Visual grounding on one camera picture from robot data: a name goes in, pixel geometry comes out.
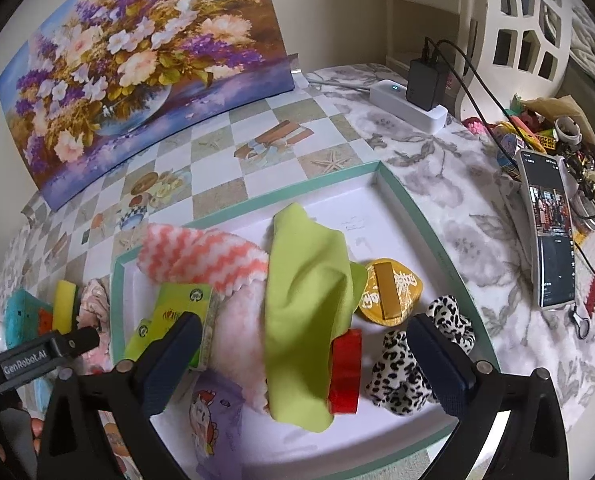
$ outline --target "white cable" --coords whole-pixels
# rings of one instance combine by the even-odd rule
[[[360,90],[360,91],[363,91],[363,92],[370,92],[371,91],[371,87],[370,86],[352,85],[350,83],[337,83],[337,82],[334,82],[334,81],[325,81],[325,80],[318,81],[316,79],[309,79],[308,77],[306,78],[306,80],[309,83],[312,83],[312,84],[315,84],[315,85],[338,86],[339,88],[350,88],[352,90]]]

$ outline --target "smartphone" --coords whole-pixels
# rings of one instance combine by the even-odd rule
[[[556,158],[517,153],[521,194],[529,212],[533,298],[541,310],[575,303],[575,248],[571,211]]]

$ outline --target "white tray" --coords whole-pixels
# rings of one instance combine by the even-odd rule
[[[217,226],[269,251],[273,216],[292,202],[301,203],[318,223],[344,232],[353,260],[365,263],[392,258],[413,270],[424,284],[420,306],[443,294],[455,296],[461,312],[472,320],[475,329],[477,344],[471,357],[487,359],[499,368],[482,321],[449,257],[413,200],[382,163],[373,162],[290,186],[190,225]],[[114,267],[111,332],[115,362],[122,358],[124,342],[140,320],[150,316],[158,293],[137,269],[137,252],[121,256]],[[439,405],[427,404],[419,413],[402,417],[370,402],[363,387],[381,354],[383,334],[391,329],[359,315],[354,316],[353,327],[362,329],[363,334],[362,395],[357,414],[338,415],[327,431],[315,434],[245,408],[245,478],[353,478],[424,449],[452,431],[455,419]],[[177,406],[172,401],[152,422],[180,465],[194,476],[188,406]]]

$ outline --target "checkered tablecloth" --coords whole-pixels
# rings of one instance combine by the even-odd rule
[[[0,316],[24,286],[52,300],[58,280],[82,285],[111,272],[142,243],[149,222],[186,224],[227,206],[377,157],[337,107],[305,77],[296,88],[187,128],[138,153],[51,212],[36,194],[7,254]],[[235,151],[283,121],[313,134],[253,158]]]

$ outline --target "floral painting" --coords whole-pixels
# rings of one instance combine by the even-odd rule
[[[271,0],[67,0],[0,76],[52,209],[155,142],[293,89]]]

